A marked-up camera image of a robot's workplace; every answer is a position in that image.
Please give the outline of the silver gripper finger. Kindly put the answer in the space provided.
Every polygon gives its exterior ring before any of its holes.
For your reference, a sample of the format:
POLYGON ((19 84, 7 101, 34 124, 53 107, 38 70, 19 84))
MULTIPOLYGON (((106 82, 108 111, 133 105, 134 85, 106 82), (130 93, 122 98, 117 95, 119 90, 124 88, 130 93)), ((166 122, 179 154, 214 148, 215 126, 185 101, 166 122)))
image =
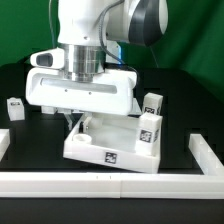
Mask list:
POLYGON ((89 128, 89 125, 91 124, 91 120, 93 119, 93 114, 92 113, 84 113, 82 116, 82 125, 83 125, 83 130, 87 131, 89 128))
POLYGON ((71 130, 81 117, 81 113, 77 111, 65 111, 64 116, 68 123, 68 129, 71 130))

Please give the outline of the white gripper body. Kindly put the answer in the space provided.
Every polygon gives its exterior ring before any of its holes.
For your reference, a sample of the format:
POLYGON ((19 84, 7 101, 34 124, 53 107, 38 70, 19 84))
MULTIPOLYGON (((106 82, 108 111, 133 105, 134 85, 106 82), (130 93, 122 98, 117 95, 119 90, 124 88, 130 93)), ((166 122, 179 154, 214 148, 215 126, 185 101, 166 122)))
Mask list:
POLYGON ((61 48, 31 55, 33 68, 26 81, 26 99, 31 105, 116 115, 131 112, 136 72, 105 69, 90 82, 75 81, 65 78, 64 59, 61 48))

